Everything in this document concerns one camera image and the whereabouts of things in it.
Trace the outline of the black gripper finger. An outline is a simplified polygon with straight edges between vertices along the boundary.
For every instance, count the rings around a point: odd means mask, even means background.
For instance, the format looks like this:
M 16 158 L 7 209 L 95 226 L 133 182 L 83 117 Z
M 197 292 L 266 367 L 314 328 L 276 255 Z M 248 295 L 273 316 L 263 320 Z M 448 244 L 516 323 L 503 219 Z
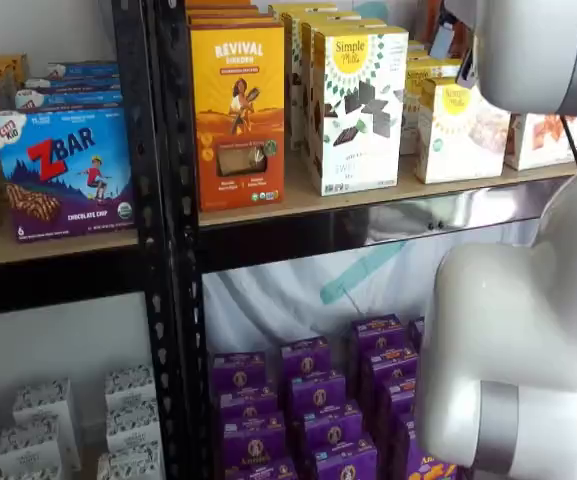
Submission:
M 476 45 L 477 37 L 471 33 L 456 76 L 456 84 L 466 89 L 472 89 L 477 83 Z
M 460 58 L 469 47 L 470 29 L 445 7 L 440 7 L 429 54 L 436 59 Z

